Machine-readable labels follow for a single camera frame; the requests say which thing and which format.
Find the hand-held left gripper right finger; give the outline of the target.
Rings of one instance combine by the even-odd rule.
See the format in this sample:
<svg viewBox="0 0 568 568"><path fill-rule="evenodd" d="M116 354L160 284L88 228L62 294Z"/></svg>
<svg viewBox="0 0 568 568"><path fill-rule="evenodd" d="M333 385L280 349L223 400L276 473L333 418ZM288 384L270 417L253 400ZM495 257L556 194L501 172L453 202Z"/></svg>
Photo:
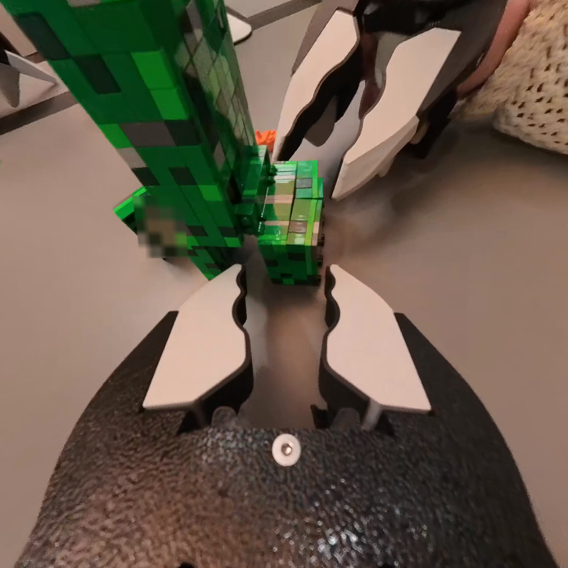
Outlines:
<svg viewBox="0 0 568 568"><path fill-rule="evenodd" d="M385 411L428 415L432 406L389 304L338 265L326 268L324 295L319 392L328 410L355 410L364 430Z"/></svg>

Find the person's right hand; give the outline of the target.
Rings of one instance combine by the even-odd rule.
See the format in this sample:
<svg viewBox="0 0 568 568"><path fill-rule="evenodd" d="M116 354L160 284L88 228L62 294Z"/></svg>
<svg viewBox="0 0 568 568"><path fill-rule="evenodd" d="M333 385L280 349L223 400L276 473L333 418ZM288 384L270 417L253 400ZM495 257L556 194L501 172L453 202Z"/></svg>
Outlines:
<svg viewBox="0 0 568 568"><path fill-rule="evenodd" d="M508 1L485 57L473 74L457 88L458 100L478 90L494 73L514 42L533 1Z"/></svg>

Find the person's right forearm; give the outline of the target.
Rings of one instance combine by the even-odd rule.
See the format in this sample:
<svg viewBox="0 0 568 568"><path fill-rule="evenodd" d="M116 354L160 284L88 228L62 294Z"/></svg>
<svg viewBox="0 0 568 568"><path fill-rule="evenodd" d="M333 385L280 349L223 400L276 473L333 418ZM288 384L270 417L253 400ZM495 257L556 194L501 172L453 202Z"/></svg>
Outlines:
<svg viewBox="0 0 568 568"><path fill-rule="evenodd" d="M501 63L454 116L567 155L567 1L533 1Z"/></svg>

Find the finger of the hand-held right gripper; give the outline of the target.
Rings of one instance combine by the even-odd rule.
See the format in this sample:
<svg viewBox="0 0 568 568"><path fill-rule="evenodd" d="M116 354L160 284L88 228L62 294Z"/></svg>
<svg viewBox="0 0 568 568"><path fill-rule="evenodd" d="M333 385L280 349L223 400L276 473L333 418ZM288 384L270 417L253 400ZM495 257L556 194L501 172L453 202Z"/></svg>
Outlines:
<svg viewBox="0 0 568 568"><path fill-rule="evenodd" d="M308 140L323 146L349 107L362 78L357 8L318 8L292 68L273 159L287 161Z"/></svg>
<svg viewBox="0 0 568 568"><path fill-rule="evenodd" d="M333 200L387 174L417 132L419 108L460 35L435 27L396 46L384 73L382 96L362 118L359 135L343 157Z"/></svg>

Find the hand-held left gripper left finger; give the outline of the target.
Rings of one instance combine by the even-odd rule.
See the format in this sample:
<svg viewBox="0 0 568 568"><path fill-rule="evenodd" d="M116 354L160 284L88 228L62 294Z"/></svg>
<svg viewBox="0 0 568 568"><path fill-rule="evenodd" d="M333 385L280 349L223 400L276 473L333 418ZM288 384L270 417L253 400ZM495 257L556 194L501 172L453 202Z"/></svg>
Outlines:
<svg viewBox="0 0 568 568"><path fill-rule="evenodd" d="M238 422L254 386L246 294L245 266L233 265L183 302L144 411L187 411L186 421L195 427Z"/></svg>

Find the white rounded board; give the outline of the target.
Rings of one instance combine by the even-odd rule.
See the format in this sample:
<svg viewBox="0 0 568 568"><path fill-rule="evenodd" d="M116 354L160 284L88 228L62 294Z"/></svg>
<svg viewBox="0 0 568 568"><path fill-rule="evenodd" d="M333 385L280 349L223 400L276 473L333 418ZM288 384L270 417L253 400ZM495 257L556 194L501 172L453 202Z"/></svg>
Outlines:
<svg viewBox="0 0 568 568"><path fill-rule="evenodd" d="M238 45L251 37L253 28L243 15L231 8L229 1L224 4L233 44Z"/></svg>

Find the green lego leg block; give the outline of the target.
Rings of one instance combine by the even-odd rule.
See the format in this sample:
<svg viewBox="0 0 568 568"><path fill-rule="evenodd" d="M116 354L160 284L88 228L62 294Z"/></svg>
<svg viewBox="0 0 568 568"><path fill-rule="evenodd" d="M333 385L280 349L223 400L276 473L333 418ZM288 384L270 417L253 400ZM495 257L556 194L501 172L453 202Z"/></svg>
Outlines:
<svg viewBox="0 0 568 568"><path fill-rule="evenodd" d="M319 286L324 246L324 188L318 160L272 166L258 246L273 284Z"/></svg>

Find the green lego creeper figure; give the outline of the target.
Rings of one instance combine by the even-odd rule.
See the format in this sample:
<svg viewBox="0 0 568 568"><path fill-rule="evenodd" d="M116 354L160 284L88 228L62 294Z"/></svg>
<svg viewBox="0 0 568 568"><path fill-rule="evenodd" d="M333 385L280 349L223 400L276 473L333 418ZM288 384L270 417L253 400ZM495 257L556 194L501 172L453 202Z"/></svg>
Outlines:
<svg viewBox="0 0 568 568"><path fill-rule="evenodd" d="M2 1L140 185L115 208L152 257L212 280L257 235L274 169L223 1Z"/></svg>

